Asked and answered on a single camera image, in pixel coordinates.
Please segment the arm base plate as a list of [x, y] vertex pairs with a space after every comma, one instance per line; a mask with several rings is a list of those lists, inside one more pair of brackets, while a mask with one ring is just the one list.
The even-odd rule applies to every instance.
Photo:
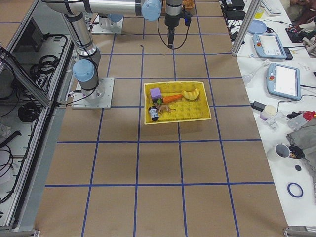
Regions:
[[113, 35], [121, 34], [123, 26], [123, 18], [117, 22], [113, 22], [110, 18], [96, 17], [92, 26], [92, 34], [95, 35]]
[[114, 77], [99, 78], [99, 85], [92, 95], [84, 99], [84, 95], [89, 95], [87, 91], [80, 91], [73, 97], [74, 103], [71, 103], [73, 109], [110, 109], [114, 90]]

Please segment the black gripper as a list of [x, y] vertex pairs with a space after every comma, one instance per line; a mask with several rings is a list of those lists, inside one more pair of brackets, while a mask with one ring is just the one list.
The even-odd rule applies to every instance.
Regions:
[[174, 44], [174, 28], [168, 27], [168, 44], [167, 47], [169, 49], [173, 48], [173, 44]]

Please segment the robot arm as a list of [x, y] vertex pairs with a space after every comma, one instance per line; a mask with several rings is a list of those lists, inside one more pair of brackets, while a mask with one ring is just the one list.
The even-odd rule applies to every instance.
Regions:
[[160, 0], [44, 0], [52, 10], [62, 14], [81, 59], [99, 64], [100, 51], [93, 43], [83, 13], [142, 16], [148, 21], [159, 19]]

